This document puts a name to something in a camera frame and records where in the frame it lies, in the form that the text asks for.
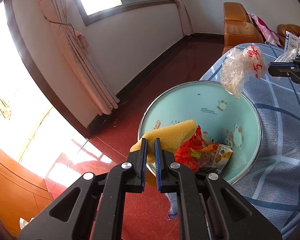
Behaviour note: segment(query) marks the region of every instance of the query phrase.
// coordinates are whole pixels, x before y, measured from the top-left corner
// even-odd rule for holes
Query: clear plastic bag
[[[260,78],[268,67],[258,46],[249,45],[242,51],[232,48],[222,64],[220,82],[229,94],[239,98],[249,76]]]
[[[288,50],[285,53],[281,54],[274,62],[289,62],[292,59],[295,59],[297,56],[298,48]]]

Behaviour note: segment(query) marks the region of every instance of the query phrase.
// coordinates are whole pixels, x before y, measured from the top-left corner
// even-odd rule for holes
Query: baseboard
[[[141,82],[156,69],[161,62],[163,62],[168,56],[170,56],[178,47],[185,43],[190,36],[184,36],[181,40],[173,44],[169,49],[163,52],[159,57],[157,57],[153,62],[151,62],[147,67],[145,67],[138,75],[136,75],[123,89],[121,89],[116,97],[123,101],[126,97],[133,91],[135,88],[141,84]],[[110,115],[103,114],[97,115],[91,123],[87,126],[88,132],[91,134],[91,137],[99,130],[102,124],[109,118]]]
[[[185,43],[190,38],[197,38],[202,42],[212,42],[212,43],[224,43],[224,35],[213,34],[213,33],[195,33],[191,36],[184,36],[181,40],[173,44],[169,49],[163,52],[159,57],[157,57],[153,62],[151,62],[147,67],[145,67],[138,75],[136,75],[123,89],[117,93],[117,98],[120,101],[124,101],[127,96],[135,90],[135,88],[141,84],[141,82],[159,66],[167,57],[169,57],[177,48],[179,48],[183,43]],[[87,130],[91,134],[91,137],[99,130],[102,124],[109,118],[110,115],[103,114],[97,115],[91,123],[88,125]]]

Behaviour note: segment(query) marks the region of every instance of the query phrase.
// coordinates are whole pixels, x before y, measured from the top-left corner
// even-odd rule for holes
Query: yellow sponge
[[[195,124],[195,121],[188,120],[147,132],[144,136],[142,136],[142,138],[146,138],[148,142],[147,163],[154,163],[155,161],[154,140],[156,138],[160,138],[162,150],[175,154],[181,144],[184,141],[189,140],[194,135],[196,129],[197,126]],[[130,152],[140,150],[141,139],[130,148]]]

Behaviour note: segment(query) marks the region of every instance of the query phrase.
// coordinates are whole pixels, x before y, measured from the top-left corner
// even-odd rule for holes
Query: window sill
[[[97,22],[99,20],[102,20],[102,19],[107,18],[112,15],[115,15],[117,13],[122,13],[125,11],[142,8],[142,7],[147,7],[147,6],[152,6],[152,5],[168,4],[168,3],[175,3],[175,1],[174,0],[157,0],[157,1],[147,1],[147,2],[141,2],[141,3],[131,3],[131,4],[126,4],[126,5],[120,5],[120,6],[117,6],[114,8],[109,8],[109,9],[103,10],[101,12],[91,14],[89,16],[86,15],[83,8],[82,8],[83,10],[79,9],[79,12],[81,14],[81,17],[82,17],[82,20],[83,20],[85,26],[88,26],[94,22]]]

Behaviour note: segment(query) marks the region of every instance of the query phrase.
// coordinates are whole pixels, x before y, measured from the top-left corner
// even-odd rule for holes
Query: orange wooden cabinet
[[[20,232],[20,217],[30,221],[52,200],[43,178],[0,149],[0,221],[12,236]]]

